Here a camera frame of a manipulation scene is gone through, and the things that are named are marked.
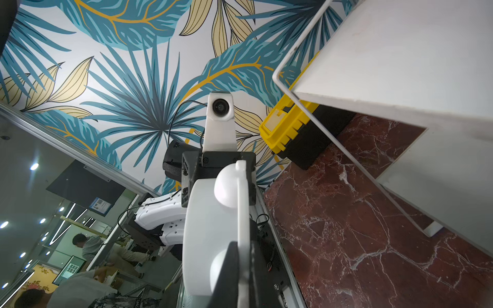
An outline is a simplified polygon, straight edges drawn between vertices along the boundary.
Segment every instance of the yellow toolbox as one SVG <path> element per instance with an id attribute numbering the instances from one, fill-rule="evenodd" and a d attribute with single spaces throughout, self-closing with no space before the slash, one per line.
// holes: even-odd
<path id="1" fill-rule="evenodd" d="M 351 111 L 317 103 L 307 101 L 301 101 L 301 103 L 335 136 L 355 115 Z M 329 138 L 286 94 L 262 122 L 259 131 L 262 139 L 274 153 L 281 158 L 289 158 L 304 170 L 308 169 L 331 143 Z"/>

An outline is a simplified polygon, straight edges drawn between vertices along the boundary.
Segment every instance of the red marble surface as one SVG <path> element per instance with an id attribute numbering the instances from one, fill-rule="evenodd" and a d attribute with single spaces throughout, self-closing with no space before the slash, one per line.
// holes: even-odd
<path id="1" fill-rule="evenodd" d="M 357 115 L 339 140 L 378 176 L 422 131 Z M 488 307 L 493 260 L 448 230 L 422 235 L 333 145 L 264 198 L 309 308 Z"/>

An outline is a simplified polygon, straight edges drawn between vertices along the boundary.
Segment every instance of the white robotic arm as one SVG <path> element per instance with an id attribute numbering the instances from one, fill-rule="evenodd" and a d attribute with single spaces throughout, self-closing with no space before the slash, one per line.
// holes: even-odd
<path id="1" fill-rule="evenodd" d="M 181 191 L 173 192 L 145 200 L 135 222 L 148 231 L 162 226 L 159 239 L 166 246 L 182 244 L 186 210 L 181 207 Z"/>

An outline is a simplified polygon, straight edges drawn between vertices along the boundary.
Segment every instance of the tropical leaf wallpaper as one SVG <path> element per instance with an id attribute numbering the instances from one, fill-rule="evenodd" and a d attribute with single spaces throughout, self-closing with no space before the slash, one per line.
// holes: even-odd
<path id="1" fill-rule="evenodd" d="M 282 70 L 287 84 L 356 0 L 334 0 Z M 198 146 L 211 91 L 235 100 L 237 146 L 257 185 L 290 163 L 258 126 L 282 92 L 272 73 L 322 0 L 23 0 L 0 58 L 0 101 L 159 193 L 168 140 Z"/>

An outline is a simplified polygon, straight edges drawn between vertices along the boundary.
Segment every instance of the white shelf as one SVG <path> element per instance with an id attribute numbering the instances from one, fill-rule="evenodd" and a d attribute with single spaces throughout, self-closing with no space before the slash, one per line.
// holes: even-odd
<path id="1" fill-rule="evenodd" d="M 493 1 L 366 0 L 294 87 L 299 98 L 493 140 Z"/>

